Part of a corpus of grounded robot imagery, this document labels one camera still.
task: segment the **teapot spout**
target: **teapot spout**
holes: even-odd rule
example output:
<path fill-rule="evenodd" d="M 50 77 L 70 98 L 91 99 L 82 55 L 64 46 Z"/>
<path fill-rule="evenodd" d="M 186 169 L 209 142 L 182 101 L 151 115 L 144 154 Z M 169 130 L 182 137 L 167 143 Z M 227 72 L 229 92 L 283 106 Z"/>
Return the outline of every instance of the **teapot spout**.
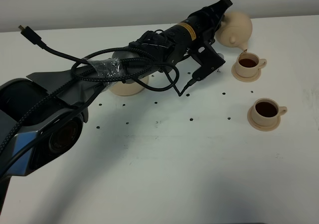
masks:
<path fill-rule="evenodd" d="M 240 49 L 242 49 L 243 51 L 247 51 L 247 49 L 248 49 L 248 43 L 247 43 L 247 42 L 244 42 L 244 43 L 242 43 L 242 44 L 239 44 L 237 47 L 240 48 Z"/>

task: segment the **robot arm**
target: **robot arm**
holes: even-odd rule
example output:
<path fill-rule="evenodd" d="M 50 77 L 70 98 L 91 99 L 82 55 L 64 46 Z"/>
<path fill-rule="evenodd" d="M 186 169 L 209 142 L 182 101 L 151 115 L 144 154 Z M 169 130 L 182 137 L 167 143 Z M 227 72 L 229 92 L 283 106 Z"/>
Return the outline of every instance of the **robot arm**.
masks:
<path fill-rule="evenodd" d="M 83 59 L 49 48 L 31 28 L 20 27 L 33 44 L 76 63 L 71 70 L 32 73 L 28 79 L 11 80 L 0 87 L 0 179 L 7 182 L 11 176 L 26 176 L 68 151 L 88 121 L 87 107 L 109 85 L 137 82 L 152 91 L 174 87 L 181 96 L 216 71 L 225 61 L 211 44 L 231 5 L 230 0 L 220 0 L 166 31 L 147 31 L 127 47 L 102 50 Z M 114 52 L 113 58 L 120 63 L 99 76 L 90 59 L 107 52 Z M 179 92 L 176 64 L 189 56 L 200 68 Z M 169 76 L 171 70 L 176 72 L 174 81 Z M 171 84 L 153 88 L 140 81 L 156 71 L 164 72 Z"/>

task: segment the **plastic wrap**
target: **plastic wrap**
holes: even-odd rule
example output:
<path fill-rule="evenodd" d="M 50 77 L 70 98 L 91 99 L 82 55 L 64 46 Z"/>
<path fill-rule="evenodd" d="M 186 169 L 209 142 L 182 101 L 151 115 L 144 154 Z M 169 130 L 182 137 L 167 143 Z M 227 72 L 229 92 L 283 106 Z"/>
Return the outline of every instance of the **plastic wrap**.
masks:
<path fill-rule="evenodd" d="M 107 60 L 88 60 L 90 65 L 96 70 L 100 78 L 108 77 L 119 77 L 125 75 L 125 70 L 123 69 L 122 63 L 119 58 L 109 58 Z M 105 90 L 112 87 L 116 82 L 105 82 Z"/>

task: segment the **yellow label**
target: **yellow label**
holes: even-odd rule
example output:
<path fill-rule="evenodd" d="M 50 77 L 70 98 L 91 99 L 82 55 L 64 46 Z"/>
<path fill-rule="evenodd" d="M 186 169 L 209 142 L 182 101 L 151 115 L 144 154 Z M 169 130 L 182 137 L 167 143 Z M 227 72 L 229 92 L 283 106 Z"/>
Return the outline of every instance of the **yellow label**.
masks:
<path fill-rule="evenodd" d="M 184 27 L 189 32 L 192 41 L 196 39 L 196 33 L 190 25 L 188 25 L 187 23 L 184 23 L 184 22 L 180 22 L 177 25 Z"/>

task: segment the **white table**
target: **white table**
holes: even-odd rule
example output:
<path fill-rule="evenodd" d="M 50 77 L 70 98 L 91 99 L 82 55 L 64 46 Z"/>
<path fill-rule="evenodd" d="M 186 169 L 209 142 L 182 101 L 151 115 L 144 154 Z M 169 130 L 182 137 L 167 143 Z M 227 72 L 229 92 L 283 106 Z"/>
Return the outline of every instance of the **white table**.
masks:
<path fill-rule="evenodd" d="M 170 26 L 39 34 L 52 48 L 83 57 Z M 268 60 L 259 80 L 235 80 L 231 66 L 241 51 L 215 43 L 226 63 L 192 86 L 189 97 L 173 89 L 102 93 L 70 151 L 11 179 L 0 223 L 319 223 L 319 16 L 254 19 L 253 27 L 249 51 Z M 73 64 L 18 32 L 0 33 L 0 60 L 1 83 Z M 178 64 L 180 89 L 197 67 L 191 58 Z M 167 80 L 155 73 L 150 84 Z M 288 107 L 271 132 L 247 121 L 249 107 L 263 97 Z"/>

